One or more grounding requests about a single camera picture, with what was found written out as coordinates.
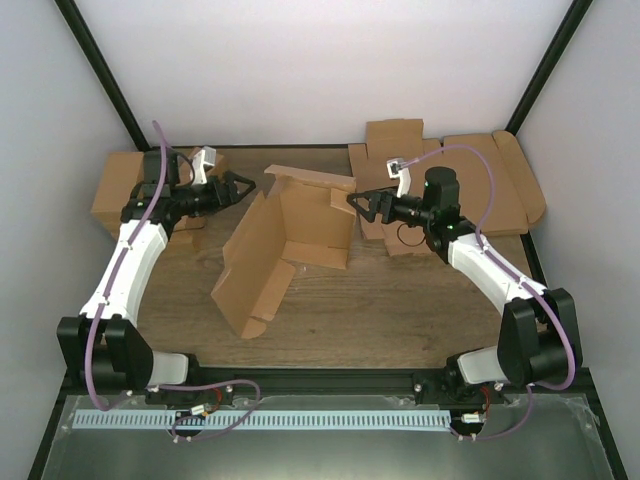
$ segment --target wood grain surface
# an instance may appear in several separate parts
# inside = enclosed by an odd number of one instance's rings
[[[350,175],[346,149],[242,148],[221,151],[265,191],[272,163]],[[346,271],[296,264],[267,331],[238,338],[210,297],[223,269],[222,245],[251,200],[209,219],[202,250],[167,250],[153,270],[138,328],[155,350],[197,354],[204,365],[440,367],[452,354],[495,345],[500,315],[476,287],[435,255],[389,257],[356,227]],[[528,273],[520,239],[493,238]]]

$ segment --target white wall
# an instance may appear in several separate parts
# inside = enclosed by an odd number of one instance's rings
[[[345,143],[504,128],[569,0],[78,0],[153,139]]]
[[[62,381],[58,321],[112,248],[89,214],[105,155],[131,144],[54,2],[5,2],[0,72],[0,476],[18,479]]]
[[[586,364],[640,476],[640,3],[594,2],[519,135],[549,210],[548,281],[575,297]]]

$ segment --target brown cardboard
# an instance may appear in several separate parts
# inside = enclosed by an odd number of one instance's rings
[[[386,162],[391,158],[414,158],[422,155],[422,120],[386,120],[367,122],[369,159]]]
[[[265,173],[276,181],[222,248],[225,268],[211,292],[242,338],[261,335],[273,319],[295,273],[285,260],[347,267],[355,224],[346,203],[354,178],[278,165]]]
[[[504,159],[504,165],[527,214],[529,227],[537,225],[547,209],[547,202],[542,194],[540,184],[536,180],[529,162],[516,137],[503,130],[493,132],[493,139]]]
[[[397,185],[397,181],[389,179],[388,159],[399,157],[409,160],[441,147],[438,139],[420,139],[422,150],[418,153],[416,145],[421,132],[421,120],[368,122],[366,144],[349,145],[357,191]],[[444,145],[455,143],[478,149],[487,158],[496,180],[496,199],[483,228],[487,235],[526,233],[541,219],[546,208],[544,197],[515,137],[507,132],[494,132],[493,136],[459,135],[444,139]],[[410,194],[422,195],[424,173],[435,165],[456,170],[462,214],[477,223],[489,200],[489,178],[482,163],[472,152],[463,149],[435,155],[410,167]],[[424,243],[404,245],[398,238],[398,223],[382,225],[378,217],[374,223],[360,219],[360,226],[365,239],[383,239],[390,255],[429,253]],[[404,227],[399,234],[408,245],[417,245],[423,238],[418,228]]]
[[[194,149],[189,155],[193,158],[199,149]],[[91,213],[117,239],[120,232],[120,214],[122,208],[129,201],[131,190],[143,178],[141,152],[116,152],[109,155],[104,166],[102,178],[94,197]],[[221,176],[228,169],[228,164],[222,155],[216,156],[216,166],[207,175]],[[180,179],[186,183],[189,179],[190,168],[186,163],[180,166]],[[198,248],[192,230],[201,229],[206,225],[206,217],[183,218],[174,227],[169,245],[193,245]]]

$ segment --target purple tube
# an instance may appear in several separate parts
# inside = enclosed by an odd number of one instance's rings
[[[147,205],[147,208],[144,211],[142,217],[140,218],[138,225],[133,230],[133,232],[131,232],[131,235],[127,239],[127,243],[129,244],[129,246],[133,245],[133,242],[135,241],[136,237],[142,230],[142,227],[147,222],[147,220],[149,220],[149,216],[151,215],[151,212],[153,212],[153,209],[158,203],[158,199],[160,198],[160,194],[162,193],[162,186],[164,185],[164,180],[167,175],[167,149],[169,148],[167,145],[167,140],[164,137],[162,128],[160,127],[158,122],[156,122],[155,120],[153,121],[153,128],[155,128],[156,132],[158,133],[158,136],[160,137],[160,158],[161,158],[160,181],[158,182],[156,190],[155,192],[153,192],[153,197],[151,197],[151,202],[149,202],[149,205]],[[118,258],[116,259],[115,263],[113,264],[113,269],[111,270],[111,274],[107,279],[107,283],[105,285],[104,292],[103,292],[105,301],[107,301],[109,299],[109,295],[111,295],[111,289],[113,288],[113,284],[116,281],[118,272],[120,271],[120,267],[122,266],[122,262],[124,262],[124,258],[127,256],[128,251],[129,249],[123,248],[120,251],[120,254],[118,255]],[[93,320],[91,320],[91,325],[89,326],[89,335],[87,337],[87,347],[84,352],[84,376],[85,376],[85,382],[87,384],[87,391],[89,392],[89,397],[91,398],[93,405],[97,409],[102,410],[103,412],[111,410],[122,401],[118,399],[113,404],[102,403],[102,401],[98,397],[98,394],[96,393],[96,388],[93,383],[93,373],[92,373],[93,344],[95,343],[95,340],[96,340],[98,326],[100,324],[100,319],[104,312],[105,306],[106,305],[104,303],[101,303],[98,305],[98,308],[96,309],[96,314]]]

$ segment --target cardboard box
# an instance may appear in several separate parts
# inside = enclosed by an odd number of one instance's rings
[[[438,139],[422,140],[422,120],[384,120],[368,122],[366,144],[349,145],[349,159],[356,177],[357,191],[397,186],[389,179],[386,162],[391,158],[410,160],[442,146]],[[496,183],[493,210],[484,225],[487,235],[526,233],[536,225],[546,203],[522,149],[508,132],[445,137],[443,144],[465,144],[479,150],[489,162]],[[482,162],[470,151],[448,150],[410,167],[411,195],[422,196],[425,172],[436,165],[453,168],[460,182],[461,212],[477,223],[489,201],[489,177]],[[389,255],[430,253],[422,229],[401,228],[400,222],[382,225],[360,219],[365,239],[384,240]]]
[[[189,158],[200,149],[194,149]],[[143,179],[142,152],[116,152],[109,155],[102,172],[100,184],[93,200],[91,213],[111,233],[115,239],[120,232],[120,214],[122,208],[129,201],[133,187]],[[228,169],[228,164],[222,155],[216,156],[216,166],[207,175],[221,176]],[[190,178],[189,165],[180,166],[181,183]],[[175,226],[169,246],[192,245],[198,249],[199,242],[193,235],[193,230],[202,229],[206,225],[206,217],[183,218]]]
[[[276,181],[262,192],[222,249],[224,271],[211,297],[242,338],[262,334],[295,268],[285,260],[347,268],[355,211],[353,177],[272,165]]]

